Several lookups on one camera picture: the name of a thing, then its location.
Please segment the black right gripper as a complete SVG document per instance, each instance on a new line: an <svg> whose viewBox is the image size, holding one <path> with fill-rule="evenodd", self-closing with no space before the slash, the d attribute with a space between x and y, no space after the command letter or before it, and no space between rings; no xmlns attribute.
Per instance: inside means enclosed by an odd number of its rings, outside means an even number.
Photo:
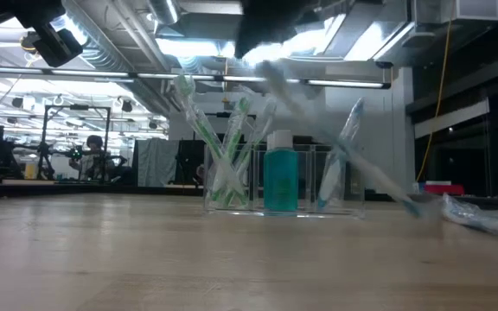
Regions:
<svg viewBox="0 0 498 311"><path fill-rule="evenodd" d="M242 18L234 57L243 58L264 43L282 43L296 34L296 27L317 22L326 9L344 0L242 0Z"/></svg>

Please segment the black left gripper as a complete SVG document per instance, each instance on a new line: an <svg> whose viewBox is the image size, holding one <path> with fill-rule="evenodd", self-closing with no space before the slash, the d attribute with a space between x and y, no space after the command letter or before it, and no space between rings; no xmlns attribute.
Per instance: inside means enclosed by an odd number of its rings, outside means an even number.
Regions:
<svg viewBox="0 0 498 311"><path fill-rule="evenodd" d="M55 31L50 23L33 28L38 36L33 46L50 67L60 67L83 53L83 47L68 29Z"/></svg>

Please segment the green white toothbrush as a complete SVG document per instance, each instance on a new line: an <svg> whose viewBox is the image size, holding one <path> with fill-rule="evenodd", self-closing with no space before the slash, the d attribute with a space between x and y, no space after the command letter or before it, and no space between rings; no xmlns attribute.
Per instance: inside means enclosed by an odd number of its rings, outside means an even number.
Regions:
<svg viewBox="0 0 498 311"><path fill-rule="evenodd" d="M192 129L195 131L195 133L206 143L207 149L210 151L211 156L213 157L216 172L218 165L221 164L221 159L223 156L221 147L222 141L218 138L218 135L216 134L213 126L208 121L207 115L194 102L195 81L193 80L191 75L185 76L183 74L180 74L179 76L174 78L174 84L176 88L176 99L182 106L182 111L185 114L185 118ZM234 172L234 164L233 169L229 169L227 189L230 187L239 192L242 190L242 186L240 182L237 181L237 177Z"/></svg>
<svg viewBox="0 0 498 311"><path fill-rule="evenodd" d="M248 98L243 97L235 106L231 116L228 119L227 131L222 140L223 156L221 164L218 165L214 182L211 190L211 201L224 201L227 186L229 169L233 169L233 158L238 148L239 140L242 136L242 126L246 121L247 114L250 109Z"/></svg>
<svg viewBox="0 0 498 311"><path fill-rule="evenodd" d="M249 169L252 152L257 149L259 144L264 140L265 136L269 133L272 120L276 114L276 104L268 102L265 108L256 116L252 131L243 145L237 158L235 159L234 172L237 181L240 182L242 190L239 192L232 187L228 188L225 198L223 200L224 207L238 208L245 207L249 201L249 194L244 188L245 173Z"/></svg>

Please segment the teal mouthwash bottle white cap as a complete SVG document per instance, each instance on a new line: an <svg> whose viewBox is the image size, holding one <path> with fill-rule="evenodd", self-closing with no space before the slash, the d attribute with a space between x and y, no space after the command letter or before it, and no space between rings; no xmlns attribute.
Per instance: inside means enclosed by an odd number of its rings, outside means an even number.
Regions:
<svg viewBox="0 0 498 311"><path fill-rule="evenodd" d="M270 213L295 213L298 205L298 153L290 130L267 137L264 155L264 208Z"/></svg>

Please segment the blue white toothbrush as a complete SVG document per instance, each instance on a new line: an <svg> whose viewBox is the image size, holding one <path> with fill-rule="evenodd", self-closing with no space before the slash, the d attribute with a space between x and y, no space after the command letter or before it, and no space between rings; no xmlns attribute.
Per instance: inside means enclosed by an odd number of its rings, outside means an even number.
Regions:
<svg viewBox="0 0 498 311"><path fill-rule="evenodd" d="M379 167L366 160L345 140L341 140L329 133L317 117L305 111L303 106L292 96L287 79L278 67L265 60L258 65L258 71L266 79L271 93L287 107L293 117L309 127L323 141L332 145L336 151L340 151L348 162L366 178L373 181L376 186L380 186L385 190L393 200L400 203L413 217L420 218L425 215L424 208L412 200L405 190L389 178Z"/></svg>
<svg viewBox="0 0 498 311"><path fill-rule="evenodd" d="M363 98L354 104L348 119L344 124L338 139L346 143L353 142L360 128L361 115L364 108ZM318 192L317 209L325 210L334 203L343 201L345 194L347 161L340 151L331 150L326 157L326 164L322 173L322 182Z"/></svg>
<svg viewBox="0 0 498 311"><path fill-rule="evenodd" d="M477 205L454 199L448 194L444 194L442 200L445 219L498 236L498 210L482 210Z"/></svg>

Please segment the long ceiling light strip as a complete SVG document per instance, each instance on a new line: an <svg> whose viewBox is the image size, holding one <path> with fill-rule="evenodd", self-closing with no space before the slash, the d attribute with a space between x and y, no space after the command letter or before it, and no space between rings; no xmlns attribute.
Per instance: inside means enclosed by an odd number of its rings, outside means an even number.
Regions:
<svg viewBox="0 0 498 311"><path fill-rule="evenodd" d="M44 76L47 79L92 79L95 81L126 82L142 79L173 80L177 73L137 73L137 72L108 72L76 69L51 69L30 67L0 67L1 77L13 77L25 75L27 78ZM195 81L203 82L227 82L227 83L263 83L264 77L259 76L237 76L237 75L212 75L192 74ZM341 88L363 88L363 89L388 89L391 87L387 82L352 81L343 79L287 79L287 83L301 84L307 86L341 87Z"/></svg>

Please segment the person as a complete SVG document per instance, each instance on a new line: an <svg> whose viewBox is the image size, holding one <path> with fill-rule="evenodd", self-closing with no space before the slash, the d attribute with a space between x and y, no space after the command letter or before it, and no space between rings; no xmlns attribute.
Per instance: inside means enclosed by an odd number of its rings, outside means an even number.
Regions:
<svg viewBox="0 0 498 311"><path fill-rule="evenodd" d="M109 153L106 153L105 157L102 156L102 137L90 135L86 146L91 154L83 155L79 160L69 159L69 167L79 172L79 181L100 181L102 178L109 181L115 165L113 159L109 158Z"/></svg>

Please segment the black panel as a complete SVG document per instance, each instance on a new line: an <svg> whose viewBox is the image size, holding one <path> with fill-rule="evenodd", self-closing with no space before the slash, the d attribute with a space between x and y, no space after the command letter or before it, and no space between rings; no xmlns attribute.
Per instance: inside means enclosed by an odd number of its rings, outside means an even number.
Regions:
<svg viewBox="0 0 498 311"><path fill-rule="evenodd" d="M205 143L202 140L181 140L176 154L175 184L203 185L201 177Z"/></svg>

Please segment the grey hanging cloth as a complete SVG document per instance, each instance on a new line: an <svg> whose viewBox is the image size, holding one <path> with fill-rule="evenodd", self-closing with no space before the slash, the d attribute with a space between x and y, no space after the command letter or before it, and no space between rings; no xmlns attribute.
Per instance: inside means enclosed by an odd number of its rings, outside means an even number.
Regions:
<svg viewBox="0 0 498 311"><path fill-rule="evenodd" d="M161 138L136 141L137 185L165 187L176 177L179 142Z"/></svg>

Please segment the clear acrylic organizer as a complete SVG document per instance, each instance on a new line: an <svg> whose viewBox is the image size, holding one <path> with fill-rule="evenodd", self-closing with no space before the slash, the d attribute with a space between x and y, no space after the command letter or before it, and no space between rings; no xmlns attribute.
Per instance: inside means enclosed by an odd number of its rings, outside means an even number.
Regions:
<svg viewBox="0 0 498 311"><path fill-rule="evenodd" d="M216 175L214 158L209 147L204 149L203 210L207 213L229 213L251 216L298 216L309 218L329 218L348 216L363 218L365 208L365 186L361 173L346 164L341 170L337 185L329 193L325 205L320 200L325 197L322 184L328 180L326 166L329 165L331 148L323 144L296 144L298 159L297 210L295 212L272 212L265 208L265 152L262 143L249 152L250 162L240 177L246 198L224 197L212 199L213 183Z"/></svg>

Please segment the white ceiling unit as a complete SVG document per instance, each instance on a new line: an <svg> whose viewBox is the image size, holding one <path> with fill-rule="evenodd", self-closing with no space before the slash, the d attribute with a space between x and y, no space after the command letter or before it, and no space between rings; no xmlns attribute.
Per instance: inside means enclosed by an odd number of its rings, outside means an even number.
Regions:
<svg viewBox="0 0 498 311"><path fill-rule="evenodd" d="M418 23L498 22L498 0L412 0Z"/></svg>

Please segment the red and white box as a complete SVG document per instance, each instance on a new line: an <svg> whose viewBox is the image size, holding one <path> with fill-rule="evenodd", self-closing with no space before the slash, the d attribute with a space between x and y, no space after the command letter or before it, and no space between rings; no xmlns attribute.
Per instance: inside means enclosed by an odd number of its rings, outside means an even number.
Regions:
<svg viewBox="0 0 498 311"><path fill-rule="evenodd" d="M426 181L423 190L429 194L465 195L461 184L453 184L451 181Z"/></svg>

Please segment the silver ventilation duct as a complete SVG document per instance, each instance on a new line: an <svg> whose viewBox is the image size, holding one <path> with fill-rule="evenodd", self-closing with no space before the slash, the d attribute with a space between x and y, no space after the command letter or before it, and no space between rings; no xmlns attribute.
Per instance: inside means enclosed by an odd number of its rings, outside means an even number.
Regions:
<svg viewBox="0 0 498 311"><path fill-rule="evenodd" d="M104 65L118 71L168 72L152 24L144 20L144 0L63 0L68 15L87 37L87 51L102 53Z"/></svg>

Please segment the black robot rig frame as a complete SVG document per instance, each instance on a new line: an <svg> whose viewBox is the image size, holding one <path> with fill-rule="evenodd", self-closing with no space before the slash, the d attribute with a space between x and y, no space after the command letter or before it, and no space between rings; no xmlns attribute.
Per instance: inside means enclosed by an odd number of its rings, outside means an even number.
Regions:
<svg viewBox="0 0 498 311"><path fill-rule="evenodd" d="M38 172L36 179L40 180L42 178L42 167L43 163L45 162L48 166L47 168L47 179L49 181L54 180L54 168L49 160L49 156L52 154L59 154L59 155L64 155L68 156L67 152L61 152L61 151L51 151L49 145L47 144L46 137L48 133L48 121L50 119L49 112L51 109L56 109L57 112L61 112L63 109L68 109L71 111L89 111L89 110L95 110L95 111L106 111L106 116L104 117L105 121L105 138L104 138L104 145L103 145L103 150L99 152L99 157L100 157L100 179L99 183L103 185L105 183L105 176L106 176L106 169L107 169L107 146L108 146L108 138L109 138L109 131L110 131L110 123L111 123L111 113L112 113L112 108L111 107L106 107L106 106L93 106L93 105L83 105L83 104L70 104L70 105L46 105L44 109L44 115L43 115L43 124L42 124L42 130L41 130L41 142L38 145L38 153L39 153L39 162L38 162Z"/></svg>

